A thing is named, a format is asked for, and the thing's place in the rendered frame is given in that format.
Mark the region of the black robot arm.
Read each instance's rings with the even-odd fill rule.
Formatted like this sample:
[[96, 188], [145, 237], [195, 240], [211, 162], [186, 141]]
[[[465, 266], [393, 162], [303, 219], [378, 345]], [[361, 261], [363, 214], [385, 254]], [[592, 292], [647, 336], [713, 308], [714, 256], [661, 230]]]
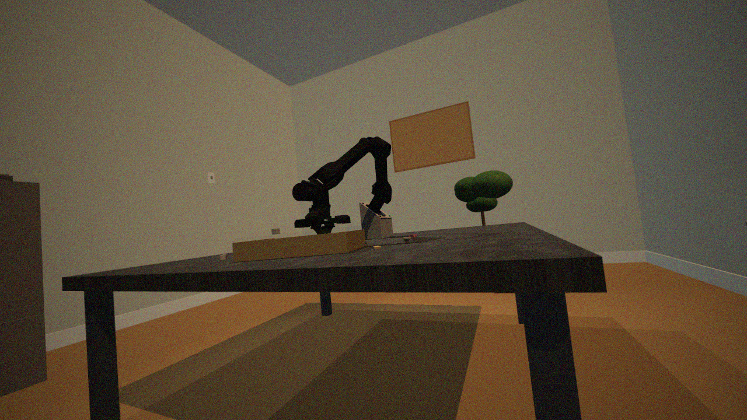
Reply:
[[[301, 183], [297, 183], [292, 190], [294, 199], [296, 201], [313, 202], [329, 201], [329, 190], [337, 186], [343, 179], [344, 173], [354, 164], [357, 164], [368, 152], [375, 159], [376, 183], [372, 184], [374, 197], [370, 205], [366, 204], [366, 207], [375, 213], [381, 213], [383, 203], [388, 204], [392, 199], [392, 188], [388, 182], [387, 173], [387, 157], [390, 155], [390, 144], [379, 136], [362, 138], [357, 145], [353, 146], [338, 160], [322, 166], [309, 177], [309, 181], [302, 180]], [[309, 208], [309, 213], [305, 218], [308, 226], [310, 226], [320, 224], [327, 217], [327, 210], [321, 205], [315, 210], [313, 207]]]

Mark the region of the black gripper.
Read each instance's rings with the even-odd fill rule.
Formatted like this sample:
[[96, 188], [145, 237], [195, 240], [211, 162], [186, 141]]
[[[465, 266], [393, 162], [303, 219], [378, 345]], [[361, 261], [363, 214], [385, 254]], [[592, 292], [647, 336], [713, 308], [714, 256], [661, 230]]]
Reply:
[[[299, 219], [299, 220], [296, 220], [295, 223], [294, 223], [295, 228], [297, 228], [297, 227], [310, 227], [310, 229], [314, 229], [314, 230], [331, 229], [331, 228], [334, 227], [334, 223], [336, 223], [336, 224], [339, 224], [339, 223], [342, 223], [342, 224], [344, 224], [344, 223], [351, 223], [350, 217], [348, 215], [339, 215], [339, 216], [334, 216], [334, 218], [331, 218], [330, 212], [329, 212], [329, 207], [331, 207], [331, 206], [329, 204], [329, 201], [316, 201], [316, 202], [313, 202], [312, 207], [315, 210], [315, 209], [318, 209], [321, 205], [322, 205], [323, 208], [325, 208], [327, 210], [327, 213], [328, 213], [328, 217], [327, 217], [326, 221], [324, 221], [324, 219], [323, 219], [322, 222], [320, 224], [318, 224], [318, 225], [315, 224], [315, 225], [308, 226], [308, 224], [306, 222], [306, 219]], [[324, 226], [321, 226], [321, 224], [324, 224]]]

